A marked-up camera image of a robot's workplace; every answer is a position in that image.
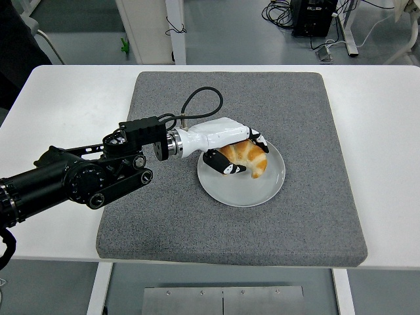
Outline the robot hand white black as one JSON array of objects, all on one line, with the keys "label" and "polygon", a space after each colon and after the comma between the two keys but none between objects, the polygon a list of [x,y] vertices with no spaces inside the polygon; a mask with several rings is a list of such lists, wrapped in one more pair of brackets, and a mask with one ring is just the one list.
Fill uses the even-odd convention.
[{"label": "robot hand white black", "polygon": [[224,175],[248,170],[257,179],[268,166],[268,144],[260,132],[227,117],[176,127],[168,139],[173,141],[171,155],[186,158],[199,150],[203,162]]}]

